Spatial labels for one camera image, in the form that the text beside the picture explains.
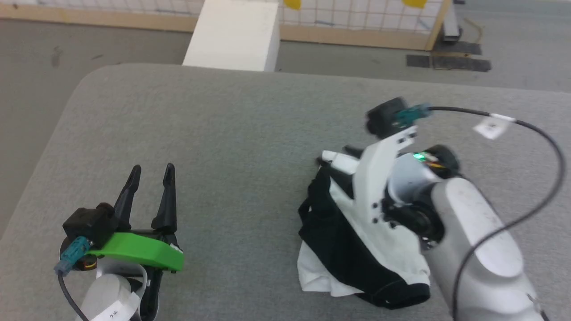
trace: black and white cloth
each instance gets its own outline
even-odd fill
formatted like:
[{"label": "black and white cloth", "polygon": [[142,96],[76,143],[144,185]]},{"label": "black and white cloth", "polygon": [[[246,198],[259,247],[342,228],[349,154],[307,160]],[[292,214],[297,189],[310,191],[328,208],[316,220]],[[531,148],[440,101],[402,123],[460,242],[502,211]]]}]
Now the black and white cloth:
[{"label": "black and white cloth", "polygon": [[319,168],[299,208],[302,290],[356,294],[390,309],[428,300],[429,268],[418,237],[403,226],[372,224],[356,212],[352,175],[358,159],[330,151],[321,157],[328,165]]}]

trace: yellow paper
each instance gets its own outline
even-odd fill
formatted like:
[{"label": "yellow paper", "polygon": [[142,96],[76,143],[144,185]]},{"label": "yellow paper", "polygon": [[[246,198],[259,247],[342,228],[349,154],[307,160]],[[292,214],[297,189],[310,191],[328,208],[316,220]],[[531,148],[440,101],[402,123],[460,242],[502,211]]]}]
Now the yellow paper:
[{"label": "yellow paper", "polygon": [[406,6],[409,7],[414,7],[414,8],[424,8],[424,5],[426,4],[427,0],[403,0],[403,3]]},{"label": "yellow paper", "polygon": [[301,8],[301,0],[284,0],[284,4],[294,10]]}]

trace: gray table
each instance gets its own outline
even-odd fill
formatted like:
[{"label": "gray table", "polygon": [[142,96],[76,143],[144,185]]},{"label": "gray table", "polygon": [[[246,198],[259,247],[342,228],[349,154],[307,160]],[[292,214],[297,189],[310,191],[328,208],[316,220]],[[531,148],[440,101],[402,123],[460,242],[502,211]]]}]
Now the gray table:
[{"label": "gray table", "polygon": [[[356,297],[302,292],[297,207],[322,149],[373,142],[364,113],[402,95],[411,103],[471,107],[529,120],[571,147],[571,95],[542,91],[123,65],[88,75],[67,104],[0,240],[2,320],[73,320],[52,267],[62,222],[80,206],[114,202],[131,167],[142,181],[131,222],[150,226],[167,162],[176,165],[178,237],[186,262],[163,278],[161,320],[447,320],[436,287],[422,305],[387,311]],[[420,122],[417,149],[452,146],[464,172],[504,219],[551,184],[553,153],[511,128],[497,141],[478,117],[438,113]],[[552,320],[571,315],[569,184],[514,230]],[[81,301],[93,272],[66,280]]]}]

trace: wooden board edge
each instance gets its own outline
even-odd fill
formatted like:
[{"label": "wooden board edge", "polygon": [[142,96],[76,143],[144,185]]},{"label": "wooden board edge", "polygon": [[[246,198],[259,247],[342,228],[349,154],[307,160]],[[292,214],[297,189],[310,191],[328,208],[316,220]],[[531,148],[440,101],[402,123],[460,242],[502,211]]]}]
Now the wooden board edge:
[{"label": "wooden board edge", "polygon": [[0,3],[0,18],[61,22],[79,25],[192,32],[197,17],[81,10]]},{"label": "wooden board edge", "polygon": [[434,26],[432,27],[432,32],[430,33],[430,37],[428,37],[428,41],[426,42],[424,50],[431,51],[432,48],[434,48],[436,38],[440,34],[440,29],[442,29],[444,18],[446,17],[446,13],[450,8],[451,3],[452,0],[444,0],[442,2],[442,5],[440,6],[440,11],[438,11],[438,16],[436,16],[436,21],[434,22]]},{"label": "wooden board edge", "polygon": [[282,25],[282,40],[393,49],[424,50],[429,35],[396,31],[347,30]]}]

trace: teal connector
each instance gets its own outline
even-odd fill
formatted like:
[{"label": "teal connector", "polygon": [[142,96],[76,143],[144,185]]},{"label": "teal connector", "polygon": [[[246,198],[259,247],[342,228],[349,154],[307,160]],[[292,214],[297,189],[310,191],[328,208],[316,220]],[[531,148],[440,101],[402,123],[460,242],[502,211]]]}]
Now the teal connector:
[{"label": "teal connector", "polygon": [[59,262],[55,265],[54,271],[56,274],[62,273],[63,276],[73,269],[73,265],[85,256],[89,248],[91,247],[91,242],[84,236],[79,236],[71,242],[67,249],[59,256]]},{"label": "teal connector", "polygon": [[428,117],[432,114],[429,103],[412,106],[405,110],[401,110],[395,115],[395,122],[399,127],[408,127],[415,124],[420,118]]}]

